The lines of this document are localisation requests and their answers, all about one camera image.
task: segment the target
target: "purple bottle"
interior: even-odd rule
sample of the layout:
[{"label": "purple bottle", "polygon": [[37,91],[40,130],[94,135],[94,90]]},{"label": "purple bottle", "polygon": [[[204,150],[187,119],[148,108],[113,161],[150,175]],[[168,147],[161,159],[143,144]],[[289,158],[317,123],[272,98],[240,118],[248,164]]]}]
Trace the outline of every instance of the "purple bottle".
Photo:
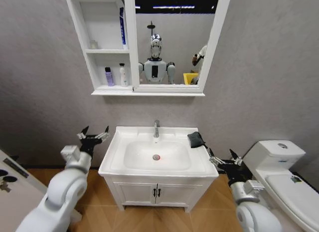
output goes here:
[{"label": "purple bottle", "polygon": [[111,69],[109,67],[105,67],[105,75],[106,75],[106,80],[108,81],[108,85],[114,86],[113,76],[111,73]]}]

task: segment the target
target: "cabinet leg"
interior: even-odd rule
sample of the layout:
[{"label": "cabinet leg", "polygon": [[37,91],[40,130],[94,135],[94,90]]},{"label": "cabinet leg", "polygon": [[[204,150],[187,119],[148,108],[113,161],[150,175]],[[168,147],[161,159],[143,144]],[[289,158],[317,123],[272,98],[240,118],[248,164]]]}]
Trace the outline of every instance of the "cabinet leg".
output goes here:
[{"label": "cabinet leg", "polygon": [[119,211],[124,211],[125,207],[123,205],[118,204]]},{"label": "cabinet leg", "polygon": [[193,207],[184,207],[185,213],[189,213]]}]

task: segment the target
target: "white bottle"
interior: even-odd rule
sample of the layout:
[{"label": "white bottle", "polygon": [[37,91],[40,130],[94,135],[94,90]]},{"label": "white bottle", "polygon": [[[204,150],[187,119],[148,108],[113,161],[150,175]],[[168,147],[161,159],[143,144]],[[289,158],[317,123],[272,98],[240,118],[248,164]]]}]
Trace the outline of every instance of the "white bottle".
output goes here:
[{"label": "white bottle", "polygon": [[129,85],[129,83],[124,65],[124,63],[120,63],[121,86],[126,87]]}]

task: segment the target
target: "toilet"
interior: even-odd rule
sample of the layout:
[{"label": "toilet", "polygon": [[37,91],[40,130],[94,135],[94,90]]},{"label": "toilet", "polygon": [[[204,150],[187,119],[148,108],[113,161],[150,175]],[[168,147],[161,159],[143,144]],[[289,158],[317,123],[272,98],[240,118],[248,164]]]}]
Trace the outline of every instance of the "toilet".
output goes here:
[{"label": "toilet", "polygon": [[319,232],[319,194],[289,171],[303,155],[305,152],[291,141],[260,141],[243,160],[290,221],[306,232]]}]

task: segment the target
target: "small jar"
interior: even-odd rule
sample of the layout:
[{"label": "small jar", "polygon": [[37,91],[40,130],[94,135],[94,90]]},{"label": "small jar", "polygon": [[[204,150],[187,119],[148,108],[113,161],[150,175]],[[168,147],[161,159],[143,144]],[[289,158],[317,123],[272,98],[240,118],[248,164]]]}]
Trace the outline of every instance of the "small jar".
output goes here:
[{"label": "small jar", "polygon": [[98,43],[95,40],[90,40],[91,49],[99,49]]}]

